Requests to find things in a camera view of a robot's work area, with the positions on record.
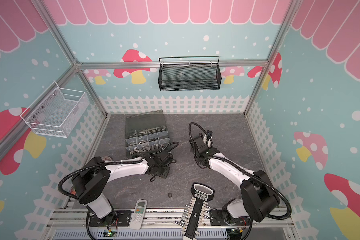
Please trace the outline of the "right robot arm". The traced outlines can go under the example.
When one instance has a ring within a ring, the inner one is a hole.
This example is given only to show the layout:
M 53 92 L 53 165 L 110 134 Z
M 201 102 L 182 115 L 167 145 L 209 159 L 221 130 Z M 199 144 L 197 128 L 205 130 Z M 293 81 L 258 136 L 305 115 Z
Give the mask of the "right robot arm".
M 222 207 L 223 219 L 229 225 L 244 217 L 258 223 L 265 218 L 286 220 L 291 217 L 289 200 L 273 186 L 264 171 L 252 171 L 229 160 L 214 147 L 212 132 L 199 124 L 189 123 L 188 131 L 198 167 L 220 173 L 241 191 L 240 199 L 233 199 Z

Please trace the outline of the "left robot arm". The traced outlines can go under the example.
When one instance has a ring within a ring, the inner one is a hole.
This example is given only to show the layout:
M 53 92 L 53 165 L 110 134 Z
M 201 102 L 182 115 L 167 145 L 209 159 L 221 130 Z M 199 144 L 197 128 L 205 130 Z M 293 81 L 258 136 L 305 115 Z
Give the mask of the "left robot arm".
M 170 165 L 176 162 L 172 150 L 178 146 L 179 142 L 171 142 L 156 152 L 130 160 L 106 161 L 94 157 L 81 169 L 63 177 L 58 183 L 58 191 L 78 200 L 101 220 L 114 217 L 115 210 L 103 194 L 107 183 L 134 175 L 149 175 L 151 182 L 157 177 L 167 178 Z

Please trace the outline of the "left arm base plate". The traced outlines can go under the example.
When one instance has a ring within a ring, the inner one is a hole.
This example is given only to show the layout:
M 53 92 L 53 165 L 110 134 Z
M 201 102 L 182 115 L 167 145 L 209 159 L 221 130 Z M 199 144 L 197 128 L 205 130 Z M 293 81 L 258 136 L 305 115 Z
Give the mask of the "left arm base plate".
M 132 219 L 132 211 L 116 210 L 109 213 L 104 218 L 98 218 L 96 214 L 89 217 L 90 227 L 128 227 Z

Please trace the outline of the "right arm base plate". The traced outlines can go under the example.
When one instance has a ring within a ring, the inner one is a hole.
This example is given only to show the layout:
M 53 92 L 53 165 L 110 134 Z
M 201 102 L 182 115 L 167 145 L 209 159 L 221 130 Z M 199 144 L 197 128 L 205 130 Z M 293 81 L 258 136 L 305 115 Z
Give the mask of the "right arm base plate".
M 233 218 L 227 211 L 212 208 L 209 210 L 211 226 L 248 226 L 250 217 Z

